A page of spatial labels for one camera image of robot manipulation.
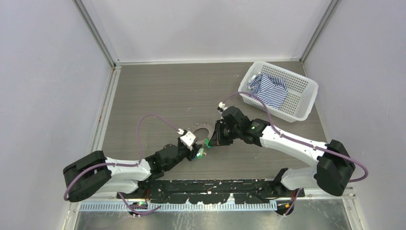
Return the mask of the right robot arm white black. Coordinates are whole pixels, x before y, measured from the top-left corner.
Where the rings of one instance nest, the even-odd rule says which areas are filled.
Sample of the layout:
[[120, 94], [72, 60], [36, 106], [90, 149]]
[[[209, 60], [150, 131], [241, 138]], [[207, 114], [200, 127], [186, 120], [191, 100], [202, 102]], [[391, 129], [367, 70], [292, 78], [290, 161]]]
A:
[[259, 118], [250, 120], [240, 109], [231, 106], [222, 111], [207, 146], [229, 146], [235, 139], [247, 144], [278, 150], [295, 157], [308, 166], [301, 169], [282, 168], [271, 182], [278, 196], [287, 196], [299, 188], [320, 188], [333, 196], [342, 196], [355, 164], [339, 141], [311, 141], [283, 132], [270, 122]]

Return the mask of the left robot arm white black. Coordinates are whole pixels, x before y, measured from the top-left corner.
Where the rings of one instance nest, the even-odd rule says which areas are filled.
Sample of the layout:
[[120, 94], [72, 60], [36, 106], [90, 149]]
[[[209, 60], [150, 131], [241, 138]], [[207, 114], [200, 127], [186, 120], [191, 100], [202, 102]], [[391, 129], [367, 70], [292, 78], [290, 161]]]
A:
[[184, 159], [189, 161], [202, 155], [204, 147], [187, 147], [181, 141], [168, 144], [141, 161], [117, 160], [94, 151], [63, 169], [66, 191], [63, 199], [72, 203], [88, 199], [97, 193], [118, 192], [142, 198], [147, 192], [143, 181], [163, 177]]

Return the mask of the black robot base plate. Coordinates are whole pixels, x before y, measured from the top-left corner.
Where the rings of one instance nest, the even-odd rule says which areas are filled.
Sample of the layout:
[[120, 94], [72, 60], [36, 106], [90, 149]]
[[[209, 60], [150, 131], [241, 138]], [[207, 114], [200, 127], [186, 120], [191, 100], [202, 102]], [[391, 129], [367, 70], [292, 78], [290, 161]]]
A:
[[287, 190], [272, 180], [153, 180], [139, 182], [126, 199], [145, 199], [154, 204], [224, 204], [234, 198], [235, 204], [265, 204], [271, 200], [292, 200], [297, 190]]

